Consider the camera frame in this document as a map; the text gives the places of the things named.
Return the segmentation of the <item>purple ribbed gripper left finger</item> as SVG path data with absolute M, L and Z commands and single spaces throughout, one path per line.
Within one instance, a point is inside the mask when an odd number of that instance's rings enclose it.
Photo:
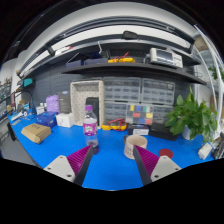
M 92 156 L 93 147 L 89 145 L 69 156 L 59 155 L 44 170 L 81 186 Z

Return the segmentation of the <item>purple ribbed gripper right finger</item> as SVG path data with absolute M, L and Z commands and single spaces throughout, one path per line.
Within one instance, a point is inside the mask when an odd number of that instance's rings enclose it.
M 180 167 L 168 156 L 159 157 L 137 145 L 134 146 L 133 155 L 143 185 L 148 185 L 180 170 Z

